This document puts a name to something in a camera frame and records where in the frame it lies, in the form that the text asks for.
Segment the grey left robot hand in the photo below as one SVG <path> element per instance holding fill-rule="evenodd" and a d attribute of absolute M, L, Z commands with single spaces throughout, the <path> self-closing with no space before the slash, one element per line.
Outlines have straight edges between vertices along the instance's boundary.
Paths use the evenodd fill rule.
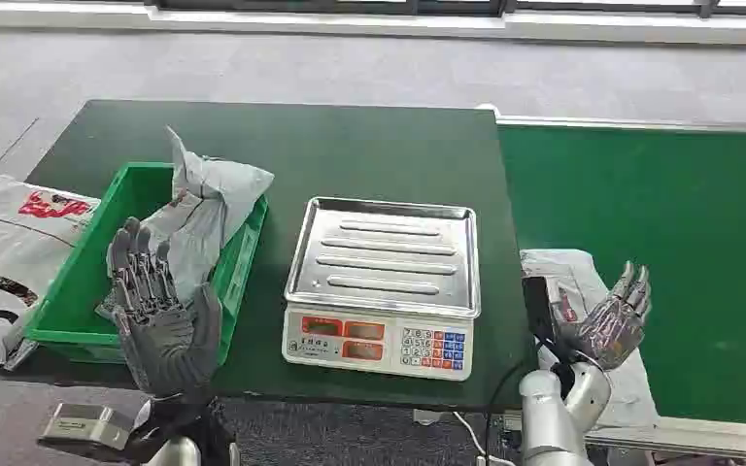
<path fill-rule="evenodd" d="M 168 397 L 206 386 L 219 367 L 222 309 L 210 283 L 179 298 L 167 241 L 129 217 L 108 246 L 110 316 L 137 386 Z"/>

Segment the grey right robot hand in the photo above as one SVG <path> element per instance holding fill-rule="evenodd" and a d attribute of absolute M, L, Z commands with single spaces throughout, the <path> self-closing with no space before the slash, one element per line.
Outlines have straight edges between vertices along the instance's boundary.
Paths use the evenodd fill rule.
<path fill-rule="evenodd" d="M 618 368 L 644 339 L 651 309 L 649 269 L 627 261 L 618 281 L 579 325 L 575 348 L 604 371 Z"/>

